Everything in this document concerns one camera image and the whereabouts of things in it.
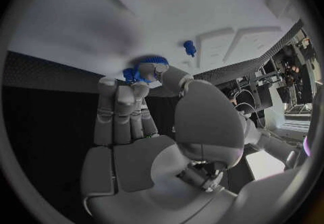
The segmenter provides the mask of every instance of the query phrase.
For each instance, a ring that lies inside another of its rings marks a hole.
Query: blue plastic part
[[[150,83],[151,81],[146,80],[140,76],[139,73],[139,65],[141,63],[157,63],[157,64],[164,64],[168,65],[168,61],[164,57],[148,57],[143,59],[139,64],[137,64],[133,69],[124,69],[123,75],[126,79],[126,83],[134,83],[134,82],[146,82]]]
[[[194,57],[194,54],[197,52],[195,46],[193,45],[192,40],[187,40],[184,42],[184,47],[186,49],[187,55]]]

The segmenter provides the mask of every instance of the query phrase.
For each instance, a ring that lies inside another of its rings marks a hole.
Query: blue object
[[[151,82],[151,81],[146,80],[140,76],[138,68],[141,63],[157,63],[157,64],[168,65],[168,61],[164,57],[145,58],[139,64],[137,64],[133,69],[124,69],[123,70],[123,75],[126,79],[126,83],[130,84],[130,83],[139,82],[139,81],[146,82],[146,83]]]
[[[193,45],[192,40],[187,40],[184,42],[184,47],[186,49],[187,55],[194,57],[194,54],[197,52],[195,46]]]

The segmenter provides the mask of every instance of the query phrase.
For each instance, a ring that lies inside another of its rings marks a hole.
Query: wire
[[[243,105],[243,104],[245,104],[245,105],[251,107],[251,108],[254,110],[254,112],[255,112],[255,114],[256,114],[256,117],[258,117],[258,121],[259,121],[261,127],[262,127],[262,128],[266,128],[266,127],[262,124],[262,122],[261,122],[261,120],[260,120],[260,117],[259,117],[259,115],[258,115],[256,109],[255,109],[251,104],[248,104],[248,103],[240,103],[240,104],[236,105],[235,108],[237,108],[238,106]]]
[[[251,95],[251,97],[252,97],[252,99],[253,99],[253,102],[254,102],[254,106],[256,106],[257,104],[255,103],[255,99],[254,99],[254,96],[253,96],[253,94],[249,91],[249,90],[246,90],[246,89],[241,89],[241,91],[239,91],[238,93],[236,93],[235,95],[234,95],[234,98],[233,99],[235,99],[237,96],[239,96],[241,93],[243,93],[243,92],[247,92],[247,93],[249,93],[250,95]]]

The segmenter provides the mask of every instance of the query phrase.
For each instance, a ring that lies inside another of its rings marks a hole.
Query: robotic hand
[[[175,140],[158,134],[146,82],[117,86],[102,78],[96,146],[82,170],[85,208],[100,223],[186,223],[214,204],[221,217],[235,199],[219,185],[222,171],[237,164],[244,147],[237,111],[215,86],[160,59],[140,63],[133,73],[182,96]],[[199,167],[205,163],[213,164],[213,174]]]

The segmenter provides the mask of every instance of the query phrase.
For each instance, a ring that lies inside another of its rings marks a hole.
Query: blue knob
[[[184,47],[186,49],[187,55],[194,57],[194,54],[197,52],[195,46],[193,45],[192,40],[187,40],[184,42]]]

